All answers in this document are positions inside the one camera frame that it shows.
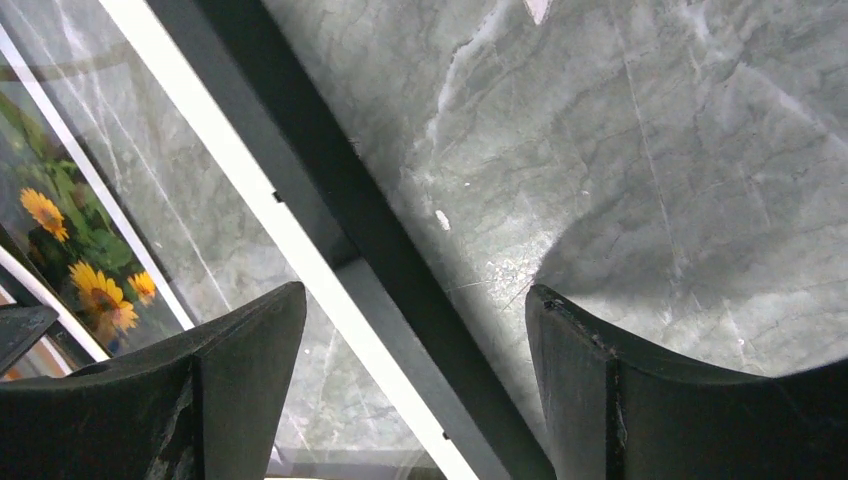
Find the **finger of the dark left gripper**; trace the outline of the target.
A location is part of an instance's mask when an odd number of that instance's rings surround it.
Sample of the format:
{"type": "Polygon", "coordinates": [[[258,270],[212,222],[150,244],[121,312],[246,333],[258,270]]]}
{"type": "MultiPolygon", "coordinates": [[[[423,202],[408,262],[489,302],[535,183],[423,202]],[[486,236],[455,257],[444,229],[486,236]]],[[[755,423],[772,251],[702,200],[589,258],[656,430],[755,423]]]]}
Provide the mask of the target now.
{"type": "Polygon", "coordinates": [[[1,374],[5,375],[56,323],[58,314],[48,306],[1,307],[1,374]]]}

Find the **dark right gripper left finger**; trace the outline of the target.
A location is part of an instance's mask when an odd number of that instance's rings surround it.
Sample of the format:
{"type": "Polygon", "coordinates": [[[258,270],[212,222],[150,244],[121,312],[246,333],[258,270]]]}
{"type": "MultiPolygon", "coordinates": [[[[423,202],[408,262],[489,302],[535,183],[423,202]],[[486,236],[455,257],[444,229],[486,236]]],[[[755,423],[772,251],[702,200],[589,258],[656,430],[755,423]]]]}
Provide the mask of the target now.
{"type": "Polygon", "coordinates": [[[5,479],[261,479],[301,345],[290,282],[135,352],[1,386],[5,479]]]}

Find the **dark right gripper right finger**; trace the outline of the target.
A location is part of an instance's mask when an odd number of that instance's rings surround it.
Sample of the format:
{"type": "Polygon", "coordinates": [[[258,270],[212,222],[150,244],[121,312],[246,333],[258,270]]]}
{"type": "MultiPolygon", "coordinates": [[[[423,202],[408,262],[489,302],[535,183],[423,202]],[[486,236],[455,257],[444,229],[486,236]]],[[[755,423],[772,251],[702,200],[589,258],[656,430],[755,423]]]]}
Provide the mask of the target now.
{"type": "Polygon", "coordinates": [[[764,377],[678,354],[536,284],[526,327],[561,479],[843,479],[847,364],[764,377]]]}

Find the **sunflower photo print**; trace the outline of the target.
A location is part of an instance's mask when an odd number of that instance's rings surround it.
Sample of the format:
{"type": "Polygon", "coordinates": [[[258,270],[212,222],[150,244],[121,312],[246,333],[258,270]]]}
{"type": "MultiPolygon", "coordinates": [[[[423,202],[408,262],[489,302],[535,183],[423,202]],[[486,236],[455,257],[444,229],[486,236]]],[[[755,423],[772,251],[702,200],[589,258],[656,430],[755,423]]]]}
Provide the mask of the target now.
{"type": "Polygon", "coordinates": [[[1,87],[1,225],[110,354],[182,332],[78,163],[12,84],[1,87]]]}

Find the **clear glass pane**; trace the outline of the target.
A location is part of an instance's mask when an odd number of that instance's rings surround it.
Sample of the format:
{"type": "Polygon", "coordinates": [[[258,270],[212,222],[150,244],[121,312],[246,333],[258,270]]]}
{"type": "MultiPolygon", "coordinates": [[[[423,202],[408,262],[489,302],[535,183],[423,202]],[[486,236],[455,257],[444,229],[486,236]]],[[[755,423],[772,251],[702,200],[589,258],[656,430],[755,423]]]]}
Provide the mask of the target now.
{"type": "MultiPolygon", "coordinates": [[[[1,87],[23,87],[112,216],[183,330],[300,277],[98,1],[5,1],[1,87]]],[[[441,471],[352,343],[363,316],[308,294],[273,477],[438,479],[441,471]]]]}

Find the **white mat board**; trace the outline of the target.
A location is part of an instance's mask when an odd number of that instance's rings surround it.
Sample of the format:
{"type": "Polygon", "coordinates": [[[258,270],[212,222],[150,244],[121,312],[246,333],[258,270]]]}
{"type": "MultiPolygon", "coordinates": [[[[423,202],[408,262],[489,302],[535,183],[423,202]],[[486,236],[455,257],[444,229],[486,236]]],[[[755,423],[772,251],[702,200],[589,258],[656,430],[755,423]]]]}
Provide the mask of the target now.
{"type": "MultiPolygon", "coordinates": [[[[347,314],[361,314],[354,302],[344,295],[344,286],[327,256],[340,237],[330,225],[317,197],[310,193],[303,174],[286,167],[285,180],[276,188],[256,162],[250,149],[224,115],[202,81],[189,66],[183,54],[143,1],[98,1],[113,16],[124,34],[135,41],[138,52],[149,68],[159,74],[162,85],[186,119],[205,135],[207,147],[232,163],[230,178],[241,182],[244,199],[276,237],[281,248],[299,250],[309,259],[301,266],[300,277],[308,294],[319,295],[325,307],[334,307],[347,314]]],[[[114,356],[102,350],[100,344],[83,333],[69,311],[69,326],[82,346],[96,359],[114,356]]],[[[357,332],[367,346],[377,343],[374,334],[357,332]]]]}

